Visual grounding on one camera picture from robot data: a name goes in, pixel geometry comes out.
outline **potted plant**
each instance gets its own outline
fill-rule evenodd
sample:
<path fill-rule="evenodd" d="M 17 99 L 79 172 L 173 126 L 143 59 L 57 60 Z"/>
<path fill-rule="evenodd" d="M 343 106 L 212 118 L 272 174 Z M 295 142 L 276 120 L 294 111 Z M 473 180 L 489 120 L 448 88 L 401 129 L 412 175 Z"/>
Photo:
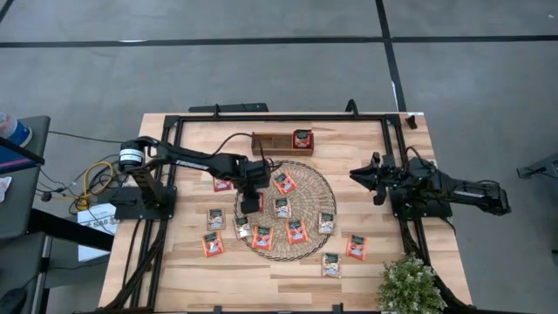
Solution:
<path fill-rule="evenodd" d="M 415 255 L 384 264 L 384 283 L 378 287 L 381 311 L 399 314 L 440 313 L 446 303 L 434 286 L 435 272 Z"/>

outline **wooden tabletop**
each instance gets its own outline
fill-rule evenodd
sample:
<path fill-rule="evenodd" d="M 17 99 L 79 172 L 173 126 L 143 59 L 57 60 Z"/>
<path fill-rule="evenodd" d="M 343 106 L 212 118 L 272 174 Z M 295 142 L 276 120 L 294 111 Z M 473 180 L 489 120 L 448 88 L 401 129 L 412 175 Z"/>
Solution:
<path fill-rule="evenodd" d="M 164 118 L 165 114 L 146 114 L 139 134 L 160 138 Z M 417 117 L 417 124 L 416 130 L 403 125 L 405 144 L 415 146 L 423 158 L 434 160 L 424 116 Z M 331 185 L 337 200 L 336 234 L 318 253 L 302 260 L 286 263 L 262 258 L 235 238 L 230 221 L 234 216 L 235 191 L 216 193 L 211 175 L 179 168 L 175 183 L 179 197 L 167 231 L 156 311 L 210 311 L 215 305 L 223 306 L 225 311 L 330 311 L 333 304 L 341 302 L 347 311 L 370 311 L 378 307 L 376 293 L 382 283 L 378 273 L 383 270 L 384 262 L 402 256 L 403 244 L 389 200 L 382 206 L 373 205 L 373 193 L 351 180 L 349 171 L 368 165 L 373 152 L 385 153 L 379 122 L 186 123 L 181 145 L 210 153 L 232 133 L 280 133 L 295 129 L 312 129 L 316 147 L 311 157 L 289 157 L 289 160 L 313 167 Z M 395 145 L 394 133 L 391 138 Z M 233 138 L 222 151 L 259 159 L 252 155 L 247 137 Z M 206 214 L 211 208 L 223 208 L 227 212 L 227 228 L 221 232 L 226 252 L 206 258 L 201 237 L 207 233 Z M 436 218 L 426 218 L 423 222 L 434 269 L 456 297 L 470 304 L 452 229 Z M 134 225 L 132 221 L 119 225 L 99 306 L 111 302 L 122 286 Z M 143 222 L 135 240 L 130 274 L 137 263 L 142 229 Z M 341 279 L 322 277 L 321 254 L 344 254 L 351 233 L 368 238 L 366 260 L 344 257 Z M 144 278 L 140 304 L 146 304 L 149 277 L 150 274 Z"/>

